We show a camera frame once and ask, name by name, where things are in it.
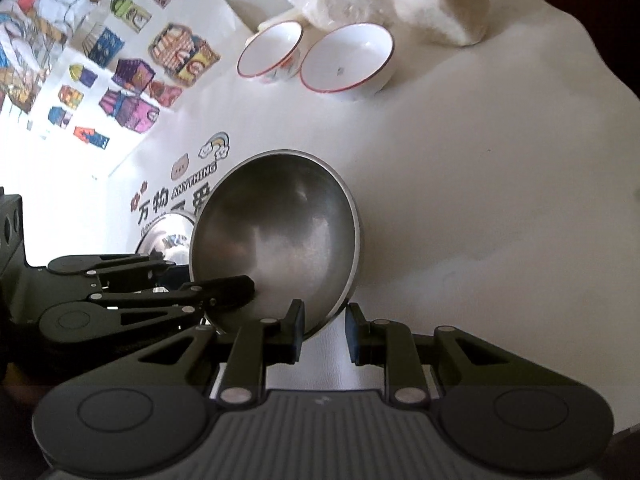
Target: metal bowl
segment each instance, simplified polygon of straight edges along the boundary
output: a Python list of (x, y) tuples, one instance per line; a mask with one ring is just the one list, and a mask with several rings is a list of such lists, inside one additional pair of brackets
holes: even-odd
[(162, 253), (165, 260), (187, 265), (194, 223), (195, 218), (187, 213), (163, 214), (149, 226), (136, 253), (151, 254), (156, 250)]
[(254, 300), (210, 319), (223, 332), (280, 319), (299, 299), (309, 337), (351, 296), (360, 246), (358, 212), (340, 176), (307, 153), (266, 152), (233, 168), (209, 195), (191, 241), (191, 279), (254, 280)]

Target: triangular cutout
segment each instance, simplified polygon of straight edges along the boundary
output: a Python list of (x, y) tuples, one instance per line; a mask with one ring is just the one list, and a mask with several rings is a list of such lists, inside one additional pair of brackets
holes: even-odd
[(458, 343), (460, 349), (475, 366), (503, 365), (508, 362), (491, 353), (488, 349), (478, 346), (466, 339), (456, 339), (456, 343)]
[(151, 355), (144, 356), (142, 359), (139, 359), (139, 361), (142, 363), (154, 363), (158, 365), (175, 365), (192, 342), (193, 337), (179, 339)]
[(120, 314), (120, 324), (122, 326), (132, 325), (162, 316), (166, 316), (166, 312), (123, 312)]

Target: screw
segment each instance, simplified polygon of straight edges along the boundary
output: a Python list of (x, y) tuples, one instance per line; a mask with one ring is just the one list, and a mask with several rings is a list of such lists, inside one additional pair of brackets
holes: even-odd
[(252, 394), (246, 388), (227, 388), (220, 394), (220, 399), (228, 404), (244, 404), (249, 402)]
[(400, 388), (396, 391), (395, 397), (403, 404), (418, 404), (427, 398), (427, 394), (420, 388)]

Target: table surface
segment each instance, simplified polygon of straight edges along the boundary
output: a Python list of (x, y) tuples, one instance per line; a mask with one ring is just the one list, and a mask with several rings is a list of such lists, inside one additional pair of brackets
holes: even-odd
[[(228, 0), (254, 27), (285, 0)], [(543, 0), (492, 0), (473, 48), (415, 44), (370, 101), (337, 104), (294, 80), (258, 88), (234, 73), (206, 89), (208, 114), (175, 117), (107, 181), (73, 175), (37, 139), (0, 132), (0, 182), (25, 200), (28, 259), (132, 251), (129, 201), (215, 131), (233, 165), (258, 152), (311, 152), (343, 177), (366, 246), (353, 298), (369, 319), (414, 332), (454, 324), (595, 388), (616, 430), (640, 422), (640, 102), (583, 27)], [(268, 386), (367, 388), (341, 319), (270, 368)]]

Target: purple house illustration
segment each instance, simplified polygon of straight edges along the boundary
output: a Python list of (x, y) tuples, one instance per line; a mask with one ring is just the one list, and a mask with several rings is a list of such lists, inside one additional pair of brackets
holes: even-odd
[(156, 72), (141, 59), (119, 59), (111, 78), (114, 83), (136, 94), (142, 94)]
[(127, 95), (117, 90), (107, 90), (100, 99), (100, 108), (117, 123), (129, 130), (143, 134), (158, 120), (160, 108), (147, 103), (137, 95)]

